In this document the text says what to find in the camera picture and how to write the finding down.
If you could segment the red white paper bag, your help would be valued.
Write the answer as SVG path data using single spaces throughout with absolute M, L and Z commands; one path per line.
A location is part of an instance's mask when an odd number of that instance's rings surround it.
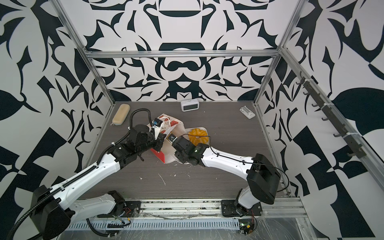
M 179 119 L 171 117 L 166 114 L 161 114 L 158 117 L 159 120 L 163 121 L 160 134 L 165 134 L 166 138 L 163 142 L 163 146 L 159 152 L 154 149 L 150 151 L 164 164 L 170 164 L 172 162 L 178 161 L 175 157 L 175 148 L 172 146 L 172 143 L 169 141 L 169 136 L 173 134 L 175 137 L 179 137 L 183 134 L 186 134 L 186 129 L 184 123 Z

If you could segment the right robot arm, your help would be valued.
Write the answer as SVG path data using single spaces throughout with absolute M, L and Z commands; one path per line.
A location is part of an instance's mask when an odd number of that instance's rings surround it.
M 222 200 L 222 215 L 226 218 L 250 215 L 259 203 L 273 205 L 281 181 L 281 169 L 273 166 L 262 154 L 255 157 L 232 155 L 212 148 L 209 144 L 196 146 L 183 135 L 168 137 L 182 163 L 216 168 L 244 179 L 248 186 L 241 189 L 234 201 Z

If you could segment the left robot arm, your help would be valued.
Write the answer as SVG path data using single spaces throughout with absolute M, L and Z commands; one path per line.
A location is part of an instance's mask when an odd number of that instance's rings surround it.
M 166 138 L 164 122 L 152 119 L 148 109 L 132 112 L 130 127 L 116 143 L 111 143 L 98 160 L 73 177 L 49 189 L 45 186 L 34 191 L 31 208 L 13 225 L 7 235 L 12 240 L 21 224 L 30 218 L 38 234 L 34 240 L 51 240 L 64 232 L 71 224 L 96 215 L 119 215 L 125 200 L 117 191 L 109 191 L 100 197 L 80 201 L 85 192 L 106 177 L 120 171 L 150 149 L 159 152 Z

